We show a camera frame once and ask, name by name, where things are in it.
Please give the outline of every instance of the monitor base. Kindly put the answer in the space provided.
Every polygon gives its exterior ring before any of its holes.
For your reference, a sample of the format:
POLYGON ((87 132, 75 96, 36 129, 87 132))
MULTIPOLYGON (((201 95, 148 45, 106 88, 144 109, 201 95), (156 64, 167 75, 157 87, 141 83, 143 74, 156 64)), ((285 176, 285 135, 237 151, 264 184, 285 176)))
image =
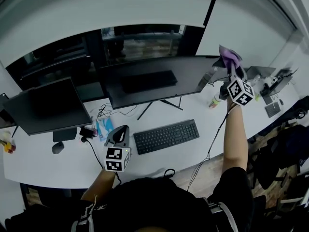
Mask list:
POLYGON ((77 128, 58 130, 53 132, 53 142, 62 142, 68 140, 74 140, 77 134, 77 128))
MULTIPOLYGON (((167 104, 167 105, 173 106, 173 107, 178 108, 179 110, 182 110, 182 111, 183 111, 183 109, 180 107, 181 100, 182 100, 182 97, 180 96, 179 106, 176 106, 176 105, 174 105, 173 103, 170 103, 170 102, 167 101, 167 100, 160 100, 160 101, 163 102, 163 103, 165 103, 165 104, 167 104)), ((139 119, 143 116, 143 114, 147 111, 147 109, 151 106, 152 103, 154 103, 154 102, 152 101, 152 102, 150 102, 150 103, 148 104, 148 106, 146 107, 146 109, 142 112, 142 114, 138 117, 137 120, 139 120, 139 119)))

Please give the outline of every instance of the floor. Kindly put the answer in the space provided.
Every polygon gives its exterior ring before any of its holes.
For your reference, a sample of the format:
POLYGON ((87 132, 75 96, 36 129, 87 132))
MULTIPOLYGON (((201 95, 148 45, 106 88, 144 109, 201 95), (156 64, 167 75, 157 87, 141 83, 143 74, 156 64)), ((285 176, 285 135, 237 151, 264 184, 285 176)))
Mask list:
MULTIPOLYGON (((274 129, 266 137, 257 137, 256 142, 252 145, 249 145, 249 153, 251 154, 258 148, 265 146, 267 140, 276 136, 277 134, 278 134, 277 129, 274 129)), ((216 156, 212 158, 210 161, 205 162, 200 168, 198 175, 196 176, 189 191, 196 197, 209 197, 220 180, 222 164, 223 164, 223 155, 216 156)), ((194 168, 195 166, 177 172, 173 176, 172 180, 176 183, 177 186, 187 190, 189 180, 194 168)), ((277 177, 283 177, 286 172, 288 173, 289 176, 295 177, 297 174, 297 168, 296 166, 292 166, 280 170, 277 177)), ((252 183, 253 174, 249 175, 249 180, 252 183)), ((267 190, 263 190, 257 181, 255 188, 252 190, 253 196, 258 197, 261 195, 265 195, 267 198, 266 208, 274 207, 276 206, 277 199, 284 199, 285 197, 284 192, 288 189, 290 182, 291 180, 289 179, 283 186, 283 188, 281 188, 280 183, 274 181, 267 190)), ((29 191, 30 191, 29 194, 27 194, 29 205, 35 203, 41 203, 37 191, 33 189, 30 189, 29 191)))

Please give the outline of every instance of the keyboard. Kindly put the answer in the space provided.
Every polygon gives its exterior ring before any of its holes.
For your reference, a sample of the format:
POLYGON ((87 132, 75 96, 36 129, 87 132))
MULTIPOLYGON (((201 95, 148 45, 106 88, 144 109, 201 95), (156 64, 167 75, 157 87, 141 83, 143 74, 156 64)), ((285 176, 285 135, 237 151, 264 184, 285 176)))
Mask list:
POLYGON ((268 117, 271 118, 281 111, 278 102, 274 102, 265 107, 268 117))
POLYGON ((198 137, 194 119, 134 134, 139 155, 179 145, 198 137))

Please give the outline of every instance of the white desk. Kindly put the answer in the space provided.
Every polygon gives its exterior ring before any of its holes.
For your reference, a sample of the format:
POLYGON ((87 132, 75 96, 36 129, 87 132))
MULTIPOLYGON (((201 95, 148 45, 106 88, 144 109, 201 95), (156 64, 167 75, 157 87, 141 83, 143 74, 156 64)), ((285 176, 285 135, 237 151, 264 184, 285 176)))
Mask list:
MULTIPOLYGON (((207 107, 213 95, 219 91, 222 82, 215 87, 207 85, 199 94, 188 95, 182 98, 183 111, 162 102, 154 102, 143 117, 137 121, 147 104, 139 105, 126 117, 120 113, 112 115, 114 127, 127 124, 130 134, 148 130, 187 119, 194 119, 200 137, 198 139, 176 145, 156 152, 138 155, 133 136, 130 137, 132 148, 131 162, 126 172, 120 173, 123 182, 145 176, 160 176, 167 168, 176 171, 198 164, 206 157, 213 138, 226 114, 226 103, 222 102, 215 109, 207 107)), ((243 108, 243 116, 247 138, 250 138, 275 121, 299 100, 293 85, 287 85, 280 93, 279 98, 284 102, 281 112, 268 118, 262 98, 258 102, 251 101, 243 108)), ((179 98, 169 101, 178 104, 179 98)), ((85 103, 90 112, 107 103, 108 99, 85 103)), ((121 109, 130 111, 132 107, 121 109)), ((96 117, 98 110, 90 113, 96 117)), ((225 127, 222 127, 211 150, 211 157, 223 153, 223 139, 225 127)), ((58 155, 53 155, 52 133, 39 134, 29 137, 21 128, 18 128, 14 141, 16 151, 13 154, 4 153, 4 174, 7 179, 51 188, 88 188, 100 172, 100 166, 88 144, 81 144, 78 140, 65 141, 65 148, 58 155)), ((103 143, 99 138, 91 141, 99 159, 103 160, 103 143)))

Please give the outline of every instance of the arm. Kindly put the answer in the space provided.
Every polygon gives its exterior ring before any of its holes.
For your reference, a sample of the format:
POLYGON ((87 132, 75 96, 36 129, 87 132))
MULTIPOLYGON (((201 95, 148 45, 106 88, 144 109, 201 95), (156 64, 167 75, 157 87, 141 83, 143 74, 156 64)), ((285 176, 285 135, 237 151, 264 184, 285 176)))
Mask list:
POLYGON ((100 172, 94 183, 83 194, 81 200, 86 200, 94 203, 95 195, 97 195, 97 202, 100 202, 106 194, 112 189, 114 183, 115 173, 105 171, 100 172))
MULTIPOLYGON (((233 102, 227 98, 227 110, 233 102)), ((224 159, 222 173, 229 168, 247 169, 248 143, 243 125, 241 107, 235 107, 227 116, 224 135, 224 159)))

